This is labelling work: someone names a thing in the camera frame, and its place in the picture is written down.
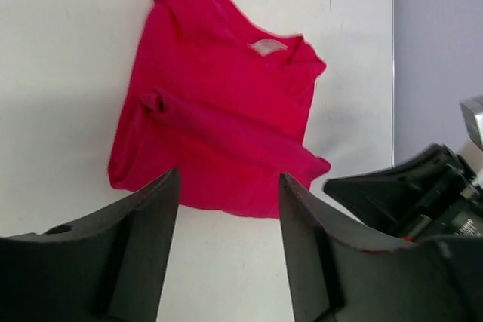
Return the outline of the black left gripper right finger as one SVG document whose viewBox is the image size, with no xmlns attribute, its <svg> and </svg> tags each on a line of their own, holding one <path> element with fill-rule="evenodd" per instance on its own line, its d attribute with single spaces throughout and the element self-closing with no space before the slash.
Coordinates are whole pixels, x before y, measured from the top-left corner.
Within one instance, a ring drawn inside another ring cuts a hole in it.
<svg viewBox="0 0 483 322">
<path fill-rule="evenodd" d="M 482 240 L 384 234 L 288 174 L 278 202 L 297 321 L 480 321 Z"/>
</svg>

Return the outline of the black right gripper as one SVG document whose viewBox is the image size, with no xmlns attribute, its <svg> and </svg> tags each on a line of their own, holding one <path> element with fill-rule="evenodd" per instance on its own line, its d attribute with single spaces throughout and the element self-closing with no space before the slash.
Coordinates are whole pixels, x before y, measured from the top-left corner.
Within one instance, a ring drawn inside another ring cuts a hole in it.
<svg viewBox="0 0 483 322">
<path fill-rule="evenodd" d="M 482 236 L 482 187 L 462 156 L 433 143 L 393 168 L 329 179 L 325 194 L 364 224 L 416 241 L 430 235 Z"/>
</svg>

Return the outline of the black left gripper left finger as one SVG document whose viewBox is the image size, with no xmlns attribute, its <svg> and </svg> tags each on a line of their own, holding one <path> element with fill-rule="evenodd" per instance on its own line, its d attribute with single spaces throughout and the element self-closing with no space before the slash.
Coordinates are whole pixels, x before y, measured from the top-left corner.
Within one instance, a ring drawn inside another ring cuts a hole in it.
<svg viewBox="0 0 483 322">
<path fill-rule="evenodd" d="M 180 199 L 169 170 L 42 234 L 1 240 L 3 321 L 154 321 Z"/>
</svg>

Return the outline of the red t shirt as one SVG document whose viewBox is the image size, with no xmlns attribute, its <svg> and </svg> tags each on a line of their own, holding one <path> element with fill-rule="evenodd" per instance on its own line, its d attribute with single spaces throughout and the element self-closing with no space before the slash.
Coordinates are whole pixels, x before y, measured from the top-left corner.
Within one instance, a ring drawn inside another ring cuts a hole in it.
<svg viewBox="0 0 483 322">
<path fill-rule="evenodd" d="M 303 146 L 325 62 L 301 35 L 253 24 L 232 0 L 153 0 L 107 167 L 134 192 L 177 169 L 180 201 L 276 218 L 278 178 L 331 166 Z"/>
</svg>

